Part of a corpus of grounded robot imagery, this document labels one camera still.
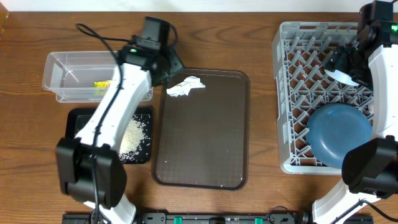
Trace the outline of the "light blue bowl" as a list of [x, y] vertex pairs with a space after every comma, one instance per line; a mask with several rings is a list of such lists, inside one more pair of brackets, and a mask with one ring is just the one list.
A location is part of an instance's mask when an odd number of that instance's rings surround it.
[[349, 86], [359, 86], [358, 83], [352, 81], [351, 77], [339, 70], [335, 70], [334, 72], [329, 71], [327, 69], [325, 69], [325, 73], [329, 76], [332, 77], [334, 80], [343, 83], [345, 85], [349, 85]]

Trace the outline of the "yellow snack wrapper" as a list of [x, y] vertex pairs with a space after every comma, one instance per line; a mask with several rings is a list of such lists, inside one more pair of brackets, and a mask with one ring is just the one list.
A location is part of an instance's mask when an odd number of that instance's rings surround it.
[[94, 82], [93, 87], [95, 88], [95, 95], [96, 96], [104, 95], [107, 92], [110, 84], [111, 84], [111, 80]]

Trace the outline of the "dark blue plate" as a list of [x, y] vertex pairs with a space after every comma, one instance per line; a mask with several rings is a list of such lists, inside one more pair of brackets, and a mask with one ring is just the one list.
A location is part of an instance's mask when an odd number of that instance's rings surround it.
[[346, 104], [330, 104], [315, 110], [307, 121], [305, 138], [322, 164], [341, 169], [345, 155], [368, 142], [372, 126], [360, 110]]

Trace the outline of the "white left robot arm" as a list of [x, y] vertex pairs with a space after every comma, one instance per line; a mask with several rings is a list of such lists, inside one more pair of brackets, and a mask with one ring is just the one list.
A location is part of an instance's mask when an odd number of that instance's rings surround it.
[[127, 174], [119, 149], [139, 102], [153, 86], [167, 83], [183, 63], [173, 47], [126, 46], [115, 54], [110, 86], [90, 120], [73, 138], [56, 145], [60, 190], [92, 207], [90, 223], [133, 223], [136, 207], [127, 199]]

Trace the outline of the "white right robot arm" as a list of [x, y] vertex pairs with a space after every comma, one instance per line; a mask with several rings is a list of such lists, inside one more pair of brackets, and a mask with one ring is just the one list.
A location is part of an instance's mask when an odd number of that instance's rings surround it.
[[343, 223], [365, 206], [385, 219], [374, 203], [397, 193], [397, 22], [393, 1], [361, 7], [356, 42], [339, 46], [324, 68], [333, 79], [373, 91], [368, 142], [350, 150], [341, 180], [312, 205], [312, 223]]

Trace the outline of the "grey dishwasher rack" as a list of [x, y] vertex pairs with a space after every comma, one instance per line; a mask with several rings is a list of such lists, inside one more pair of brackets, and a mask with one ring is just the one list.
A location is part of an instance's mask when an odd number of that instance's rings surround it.
[[330, 78], [324, 64], [339, 46], [354, 43], [355, 22], [283, 22], [272, 41], [277, 86], [277, 136], [280, 168], [286, 174], [339, 175], [322, 164], [307, 144], [307, 121], [319, 107], [343, 103], [360, 110], [368, 120], [373, 93], [362, 86]]

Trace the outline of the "crumpled white tissue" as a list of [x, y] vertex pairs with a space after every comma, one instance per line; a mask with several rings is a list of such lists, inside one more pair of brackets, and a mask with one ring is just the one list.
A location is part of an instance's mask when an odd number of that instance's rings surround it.
[[166, 93], [172, 97], [188, 96], [190, 90], [205, 87], [206, 86], [201, 82], [200, 78], [189, 76], [181, 83], [176, 84], [172, 88], [166, 89]]

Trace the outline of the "brown serving tray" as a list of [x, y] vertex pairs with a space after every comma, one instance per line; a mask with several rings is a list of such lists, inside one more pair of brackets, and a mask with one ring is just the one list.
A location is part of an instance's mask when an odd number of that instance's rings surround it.
[[240, 71], [186, 69], [165, 86], [197, 77], [183, 96], [162, 93], [152, 177], [160, 185], [239, 190], [248, 179], [250, 81]]

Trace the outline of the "clear plastic bin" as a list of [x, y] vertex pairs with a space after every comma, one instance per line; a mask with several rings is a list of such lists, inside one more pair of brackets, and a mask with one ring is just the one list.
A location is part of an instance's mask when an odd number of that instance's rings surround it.
[[111, 80], [116, 62], [108, 51], [52, 52], [48, 54], [42, 86], [65, 98], [97, 98], [107, 88], [95, 82]]

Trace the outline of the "pile of rice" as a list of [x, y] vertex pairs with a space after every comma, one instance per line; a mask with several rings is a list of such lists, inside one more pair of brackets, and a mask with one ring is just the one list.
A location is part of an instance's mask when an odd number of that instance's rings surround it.
[[150, 159], [152, 117], [134, 114], [124, 133], [119, 159], [123, 164], [143, 164]]

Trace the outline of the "black plastic tray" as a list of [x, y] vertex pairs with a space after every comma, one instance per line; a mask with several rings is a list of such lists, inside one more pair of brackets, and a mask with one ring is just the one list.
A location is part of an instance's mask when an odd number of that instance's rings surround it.
[[[74, 138], [90, 120], [96, 108], [72, 109], [67, 118], [66, 138]], [[123, 164], [144, 164], [150, 159], [152, 143], [152, 107], [138, 107], [124, 133], [119, 159]]]

